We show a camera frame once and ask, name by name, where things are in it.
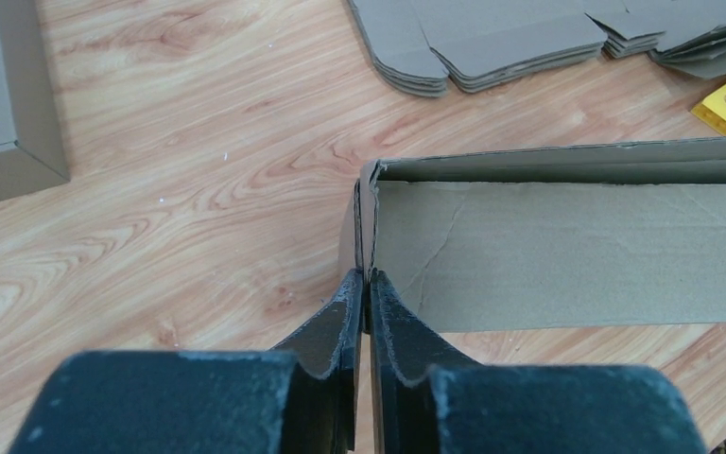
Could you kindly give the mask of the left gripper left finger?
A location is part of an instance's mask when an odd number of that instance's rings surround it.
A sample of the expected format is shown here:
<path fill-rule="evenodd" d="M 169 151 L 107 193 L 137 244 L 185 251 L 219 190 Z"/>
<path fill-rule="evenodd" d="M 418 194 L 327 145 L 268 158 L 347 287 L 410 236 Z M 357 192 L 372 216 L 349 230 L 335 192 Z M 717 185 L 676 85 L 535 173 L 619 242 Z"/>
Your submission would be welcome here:
<path fill-rule="evenodd" d="M 363 277 L 263 351 L 91 350 L 45 381 L 13 453 L 344 453 Z"/>

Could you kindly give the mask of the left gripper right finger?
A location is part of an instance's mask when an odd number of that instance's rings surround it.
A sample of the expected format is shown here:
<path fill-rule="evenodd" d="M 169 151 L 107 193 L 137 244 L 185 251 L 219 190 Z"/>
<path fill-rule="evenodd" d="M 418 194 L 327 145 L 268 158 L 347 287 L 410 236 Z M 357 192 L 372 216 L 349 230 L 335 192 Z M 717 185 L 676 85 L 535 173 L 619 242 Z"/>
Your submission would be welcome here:
<path fill-rule="evenodd" d="M 680 391 L 645 365 L 485 365 L 369 286 L 380 453 L 703 453 Z"/>

